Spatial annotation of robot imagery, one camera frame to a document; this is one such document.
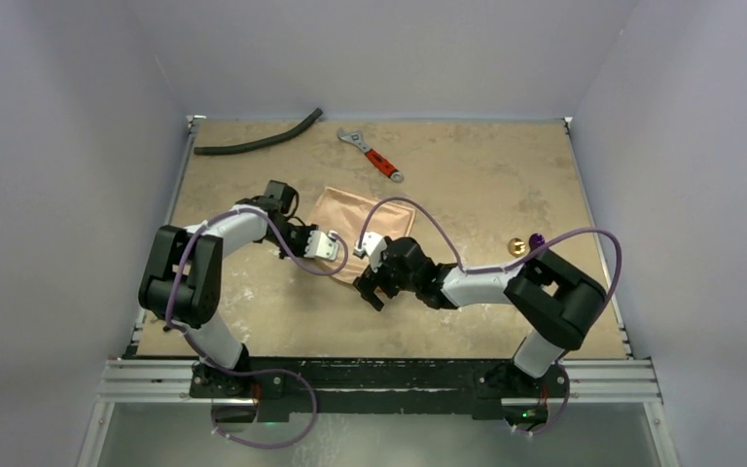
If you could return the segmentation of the orange cloth napkin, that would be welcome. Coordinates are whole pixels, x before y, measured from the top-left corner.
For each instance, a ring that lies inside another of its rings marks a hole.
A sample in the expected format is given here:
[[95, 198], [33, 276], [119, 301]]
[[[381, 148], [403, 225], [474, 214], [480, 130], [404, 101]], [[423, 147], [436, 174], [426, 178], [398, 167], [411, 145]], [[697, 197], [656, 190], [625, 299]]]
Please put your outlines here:
[[[366, 260], [355, 257], [353, 250], [369, 212], [377, 203], [375, 198], [327, 187], [305, 218], [308, 224], [316, 224], [322, 232], [338, 232], [349, 247], [350, 257], [346, 266], [332, 276], [335, 281], [351, 284], [368, 265]], [[392, 239], [408, 236], [415, 217], [413, 207], [388, 202], [377, 209], [365, 231]]]

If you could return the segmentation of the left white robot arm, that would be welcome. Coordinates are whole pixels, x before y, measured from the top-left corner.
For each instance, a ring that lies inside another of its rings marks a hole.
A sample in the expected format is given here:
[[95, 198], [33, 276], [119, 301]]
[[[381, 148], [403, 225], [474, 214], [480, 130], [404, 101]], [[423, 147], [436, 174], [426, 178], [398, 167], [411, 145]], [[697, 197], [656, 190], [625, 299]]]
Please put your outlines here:
[[269, 241], [279, 256], [304, 258], [318, 227], [297, 221], [299, 193], [271, 180], [265, 192], [238, 201], [230, 215], [195, 226], [165, 225], [155, 235], [138, 290], [139, 305], [176, 330], [201, 361], [216, 368], [213, 384], [226, 397], [245, 394], [251, 384], [249, 352], [218, 313], [223, 261], [249, 243]]

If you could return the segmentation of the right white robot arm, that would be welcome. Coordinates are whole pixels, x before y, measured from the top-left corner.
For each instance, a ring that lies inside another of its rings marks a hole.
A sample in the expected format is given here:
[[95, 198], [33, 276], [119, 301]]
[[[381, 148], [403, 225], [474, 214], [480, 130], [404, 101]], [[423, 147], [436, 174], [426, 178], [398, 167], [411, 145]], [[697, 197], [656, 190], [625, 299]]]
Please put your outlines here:
[[550, 249], [517, 266], [461, 269], [434, 262], [411, 237], [368, 233], [354, 254], [369, 263], [353, 286], [376, 310], [402, 292], [432, 309], [514, 306], [532, 327], [507, 370], [510, 388], [521, 396], [541, 388], [551, 366], [582, 346], [607, 304], [599, 282]]

